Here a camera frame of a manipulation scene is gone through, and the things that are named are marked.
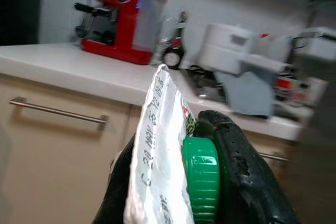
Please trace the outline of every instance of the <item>white appliance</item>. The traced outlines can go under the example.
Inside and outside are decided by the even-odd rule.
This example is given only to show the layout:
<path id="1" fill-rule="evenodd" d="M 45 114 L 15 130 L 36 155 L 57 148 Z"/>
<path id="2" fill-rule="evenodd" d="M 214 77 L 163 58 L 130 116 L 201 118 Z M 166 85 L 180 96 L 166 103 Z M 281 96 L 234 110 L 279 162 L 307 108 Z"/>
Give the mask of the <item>white appliance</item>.
<path id="1" fill-rule="evenodd" d="M 203 40 L 197 64 L 210 71 L 240 74 L 260 68 L 278 73 L 284 63 L 252 54 L 259 35 L 237 26 L 210 24 Z"/>
<path id="2" fill-rule="evenodd" d="M 297 38 L 295 49 L 297 56 L 324 61 L 336 60 L 336 30 L 325 27 L 307 28 Z"/>
<path id="3" fill-rule="evenodd" d="M 292 38 L 287 36 L 273 38 L 268 43 L 266 57 L 281 62 L 286 61 L 290 54 L 291 40 Z"/>

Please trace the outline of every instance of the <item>bottle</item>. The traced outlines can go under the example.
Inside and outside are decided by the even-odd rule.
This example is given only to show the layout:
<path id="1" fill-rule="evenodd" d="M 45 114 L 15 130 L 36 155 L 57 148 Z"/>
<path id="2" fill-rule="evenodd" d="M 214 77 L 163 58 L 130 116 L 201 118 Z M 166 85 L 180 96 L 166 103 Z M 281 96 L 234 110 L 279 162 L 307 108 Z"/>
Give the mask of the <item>bottle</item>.
<path id="1" fill-rule="evenodd" d="M 162 54 L 162 61 L 169 68 L 178 70 L 183 56 L 185 55 L 185 49 L 182 42 L 183 30 L 185 22 L 187 20 L 187 13 L 181 12 L 180 22 L 177 25 L 175 35 L 172 39 L 172 44 L 167 47 Z"/>

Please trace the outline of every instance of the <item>espresso machine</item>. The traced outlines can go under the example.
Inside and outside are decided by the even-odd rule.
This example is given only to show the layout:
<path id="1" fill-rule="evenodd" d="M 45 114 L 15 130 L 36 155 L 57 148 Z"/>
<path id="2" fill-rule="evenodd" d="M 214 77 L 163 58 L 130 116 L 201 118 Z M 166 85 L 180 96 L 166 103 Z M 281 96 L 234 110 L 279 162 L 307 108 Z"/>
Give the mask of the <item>espresso machine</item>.
<path id="1" fill-rule="evenodd" d="M 166 0 L 98 0 L 92 7 L 75 3 L 85 13 L 76 27 L 83 50 L 148 65 L 155 50 Z"/>

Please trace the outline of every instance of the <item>white countertop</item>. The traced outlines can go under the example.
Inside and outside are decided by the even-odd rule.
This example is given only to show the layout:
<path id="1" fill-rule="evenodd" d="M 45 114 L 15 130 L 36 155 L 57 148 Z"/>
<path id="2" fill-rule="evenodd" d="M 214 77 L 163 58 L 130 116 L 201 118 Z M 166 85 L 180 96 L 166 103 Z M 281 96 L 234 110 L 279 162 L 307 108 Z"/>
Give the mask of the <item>white countertop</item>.
<path id="1" fill-rule="evenodd" d="M 91 54 L 73 44 L 0 47 L 0 73 L 139 106 L 155 70 Z M 202 110 L 217 110 L 244 130 L 287 140 L 295 140 L 300 132 L 301 125 L 291 120 L 238 115 L 222 103 L 201 100 L 179 71 L 171 71 L 171 76 L 195 116 Z M 302 116 L 309 116 L 309 112 L 304 111 Z"/>

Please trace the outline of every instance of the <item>beige cabinet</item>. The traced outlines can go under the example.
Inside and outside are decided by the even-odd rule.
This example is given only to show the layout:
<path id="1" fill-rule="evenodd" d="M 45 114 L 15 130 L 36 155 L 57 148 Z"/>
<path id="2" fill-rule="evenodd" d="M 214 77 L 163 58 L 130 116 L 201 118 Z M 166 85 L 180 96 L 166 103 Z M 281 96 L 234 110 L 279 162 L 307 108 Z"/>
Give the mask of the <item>beige cabinet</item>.
<path id="1" fill-rule="evenodd" d="M 102 127 L 11 105 L 16 97 L 109 121 Z M 110 161 L 128 140 L 130 107 L 0 75 L 0 223 L 91 223 Z"/>
<path id="2" fill-rule="evenodd" d="M 292 153 L 295 151 L 295 142 L 293 141 L 266 136 L 255 132 L 243 132 L 252 146 L 260 153 L 291 159 Z M 264 159 L 276 175 L 278 181 L 281 182 L 288 162 L 269 158 Z"/>
<path id="3" fill-rule="evenodd" d="M 137 131 L 138 123 L 140 120 L 141 115 L 141 107 L 132 105 L 131 106 L 131 112 L 130 112 L 130 118 L 128 127 L 126 130 L 126 139 L 131 139 L 131 137 L 135 134 Z"/>

